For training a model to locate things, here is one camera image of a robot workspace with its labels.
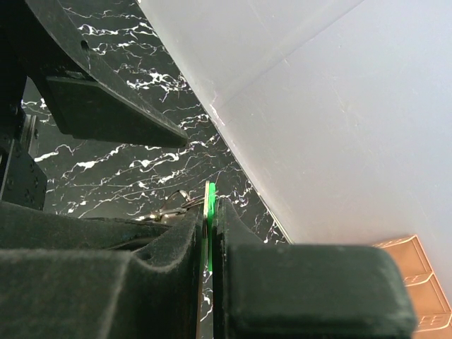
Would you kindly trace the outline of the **key with green tag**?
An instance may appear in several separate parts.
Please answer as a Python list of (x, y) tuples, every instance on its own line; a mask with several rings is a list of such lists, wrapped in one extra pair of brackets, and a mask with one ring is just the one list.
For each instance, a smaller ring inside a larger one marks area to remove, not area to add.
[(214, 183), (206, 182), (203, 207), (201, 239), (201, 273), (198, 286), (197, 338), (212, 338), (211, 321), (205, 319), (213, 313), (213, 219), (217, 190)]

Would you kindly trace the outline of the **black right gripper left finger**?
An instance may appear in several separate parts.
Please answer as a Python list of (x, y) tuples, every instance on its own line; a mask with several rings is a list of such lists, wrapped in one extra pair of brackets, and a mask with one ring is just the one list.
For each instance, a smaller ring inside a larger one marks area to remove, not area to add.
[(135, 250), (2, 249), (2, 338), (195, 338), (202, 211)]

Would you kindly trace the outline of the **large metal keyring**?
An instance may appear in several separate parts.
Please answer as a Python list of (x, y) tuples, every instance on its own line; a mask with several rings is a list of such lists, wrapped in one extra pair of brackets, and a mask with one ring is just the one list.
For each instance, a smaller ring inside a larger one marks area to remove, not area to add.
[(134, 220), (167, 224), (173, 219), (184, 217), (189, 209), (202, 205), (203, 202), (203, 196), (192, 198), (187, 191), (179, 189), (170, 194), (157, 210)]

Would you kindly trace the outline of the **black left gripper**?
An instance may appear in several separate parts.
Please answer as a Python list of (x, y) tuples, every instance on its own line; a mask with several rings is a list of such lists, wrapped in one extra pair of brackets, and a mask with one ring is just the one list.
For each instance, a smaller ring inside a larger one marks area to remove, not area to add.
[(1, 2), (1, 201), (42, 210), (38, 118), (22, 108), (32, 78), (62, 133), (180, 148), (188, 136), (94, 52), (58, 1)]

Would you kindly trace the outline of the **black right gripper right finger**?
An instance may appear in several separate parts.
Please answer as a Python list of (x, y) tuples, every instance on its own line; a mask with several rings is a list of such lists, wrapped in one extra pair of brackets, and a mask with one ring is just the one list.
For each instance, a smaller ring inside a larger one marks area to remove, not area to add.
[(216, 338), (410, 338), (395, 261), (372, 246), (266, 244), (226, 198), (212, 229)]

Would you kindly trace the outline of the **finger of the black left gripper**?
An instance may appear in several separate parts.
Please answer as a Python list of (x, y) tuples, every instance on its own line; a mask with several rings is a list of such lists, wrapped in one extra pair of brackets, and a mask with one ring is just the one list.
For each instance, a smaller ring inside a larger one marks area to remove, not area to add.
[(118, 218), (72, 218), (1, 202), (2, 249), (135, 250), (169, 225)]

